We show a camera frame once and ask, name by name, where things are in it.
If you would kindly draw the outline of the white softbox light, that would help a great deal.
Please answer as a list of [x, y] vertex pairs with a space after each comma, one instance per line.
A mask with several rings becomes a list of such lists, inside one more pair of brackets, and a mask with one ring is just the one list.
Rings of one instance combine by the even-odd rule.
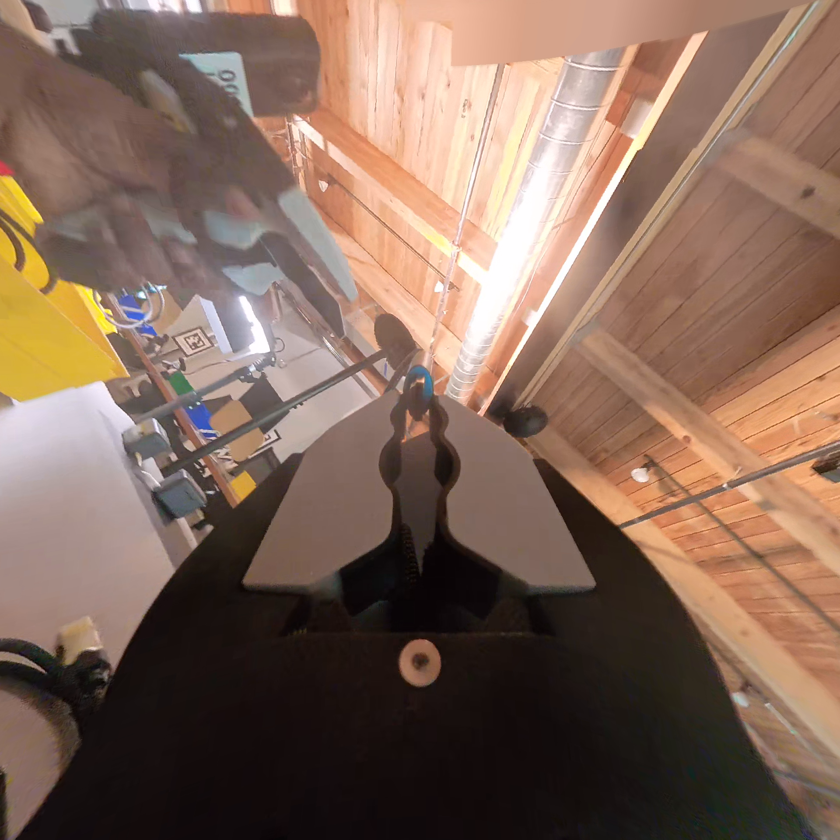
[[245, 295], [197, 296], [216, 346], [226, 361], [267, 354], [271, 343]]

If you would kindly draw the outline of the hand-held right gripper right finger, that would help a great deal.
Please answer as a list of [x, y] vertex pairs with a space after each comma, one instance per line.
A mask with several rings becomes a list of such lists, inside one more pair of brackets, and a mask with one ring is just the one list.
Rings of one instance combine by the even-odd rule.
[[440, 485], [431, 575], [453, 595], [577, 595], [595, 579], [534, 461], [513, 437], [442, 395], [429, 407]]

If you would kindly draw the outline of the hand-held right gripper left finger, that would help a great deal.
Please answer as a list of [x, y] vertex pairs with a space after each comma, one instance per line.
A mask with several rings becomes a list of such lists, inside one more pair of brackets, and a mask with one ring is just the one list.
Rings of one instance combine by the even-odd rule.
[[337, 595], [341, 571], [390, 537], [395, 503], [380, 462], [399, 397], [380, 396], [309, 446], [245, 573], [246, 590]]

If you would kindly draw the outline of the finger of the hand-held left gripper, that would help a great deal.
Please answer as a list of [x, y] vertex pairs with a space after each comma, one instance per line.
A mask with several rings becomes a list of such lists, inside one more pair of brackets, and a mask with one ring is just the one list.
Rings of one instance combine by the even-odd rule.
[[318, 278], [347, 301], [358, 299], [350, 264], [308, 195], [299, 189], [279, 194], [279, 230]]
[[271, 262], [259, 262], [246, 266], [225, 266], [224, 275], [243, 294], [261, 297], [275, 284], [284, 279], [284, 273]]

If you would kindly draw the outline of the silver ventilation duct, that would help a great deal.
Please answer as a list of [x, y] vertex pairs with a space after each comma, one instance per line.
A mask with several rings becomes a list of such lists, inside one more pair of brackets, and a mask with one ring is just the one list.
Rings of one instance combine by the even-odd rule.
[[474, 395], [502, 323], [532, 277], [636, 52], [633, 45], [563, 61], [448, 379], [446, 396], [463, 406]]

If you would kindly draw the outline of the grey power outlet box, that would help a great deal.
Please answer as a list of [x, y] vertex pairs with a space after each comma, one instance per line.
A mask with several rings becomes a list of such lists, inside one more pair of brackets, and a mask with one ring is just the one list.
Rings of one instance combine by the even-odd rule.
[[124, 430], [121, 439], [126, 454], [141, 461], [172, 453], [168, 435], [156, 418], [147, 418]]
[[163, 478], [151, 490], [152, 498], [170, 519], [182, 519], [205, 508], [207, 496], [185, 469]]

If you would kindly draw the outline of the black tripod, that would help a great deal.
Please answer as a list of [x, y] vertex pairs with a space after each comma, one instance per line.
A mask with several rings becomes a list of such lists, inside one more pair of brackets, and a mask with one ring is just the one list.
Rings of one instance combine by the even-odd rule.
[[235, 371], [226, 374], [224, 377], [213, 381], [209, 385], [205, 385], [196, 390], [189, 391], [185, 394], [177, 396], [175, 399], [157, 406], [151, 411], [144, 413], [138, 417], [137, 422], [145, 422], [150, 419], [158, 419], [160, 417], [169, 416], [175, 411], [182, 408], [188, 408], [200, 403], [205, 396], [215, 392], [219, 389], [231, 385], [234, 382], [253, 382], [257, 374], [260, 374], [266, 367], [272, 366], [277, 362], [277, 352], [270, 352], [263, 355], [259, 360], [242, 366]]

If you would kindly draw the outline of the large yellow plastic bin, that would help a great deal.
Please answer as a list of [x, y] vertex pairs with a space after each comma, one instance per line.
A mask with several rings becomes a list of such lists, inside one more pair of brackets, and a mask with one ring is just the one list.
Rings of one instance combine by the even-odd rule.
[[42, 219], [4, 164], [1, 210], [2, 395], [25, 402], [127, 377], [92, 293], [61, 280], [42, 292], [50, 274], [32, 242]]

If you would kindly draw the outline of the person's left hand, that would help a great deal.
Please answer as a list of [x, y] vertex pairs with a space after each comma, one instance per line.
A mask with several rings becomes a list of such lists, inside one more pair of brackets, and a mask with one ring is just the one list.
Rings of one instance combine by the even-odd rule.
[[187, 134], [6, 24], [1, 129], [2, 162], [43, 218], [36, 247], [58, 278], [103, 292], [200, 287], [194, 247], [155, 237], [138, 199], [178, 197]]

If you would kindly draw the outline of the black round ball fixture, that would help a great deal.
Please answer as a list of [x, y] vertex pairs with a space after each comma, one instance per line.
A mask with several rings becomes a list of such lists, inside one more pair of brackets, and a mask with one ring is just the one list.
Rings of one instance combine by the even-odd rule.
[[549, 417], [540, 406], [528, 404], [510, 410], [501, 425], [510, 436], [525, 439], [540, 434], [548, 423]]

